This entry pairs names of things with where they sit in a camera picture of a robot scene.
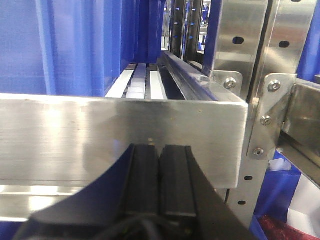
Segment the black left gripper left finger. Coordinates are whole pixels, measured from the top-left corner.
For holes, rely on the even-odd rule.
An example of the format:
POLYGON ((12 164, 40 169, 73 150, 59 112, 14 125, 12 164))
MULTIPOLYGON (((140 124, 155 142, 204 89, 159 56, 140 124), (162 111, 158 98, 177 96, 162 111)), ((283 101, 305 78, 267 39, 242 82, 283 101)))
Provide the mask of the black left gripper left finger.
POLYGON ((130 145, 95 181, 33 213, 17 240, 158 240, 158 153, 130 145))

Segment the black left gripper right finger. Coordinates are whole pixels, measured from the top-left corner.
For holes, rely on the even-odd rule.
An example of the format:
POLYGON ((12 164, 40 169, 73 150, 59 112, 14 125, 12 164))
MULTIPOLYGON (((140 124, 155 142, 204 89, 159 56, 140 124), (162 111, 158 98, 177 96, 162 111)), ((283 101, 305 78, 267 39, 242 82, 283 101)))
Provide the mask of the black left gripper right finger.
POLYGON ((167 145, 159 159, 160 213, 180 240, 253 240, 200 169, 189 146, 167 145))

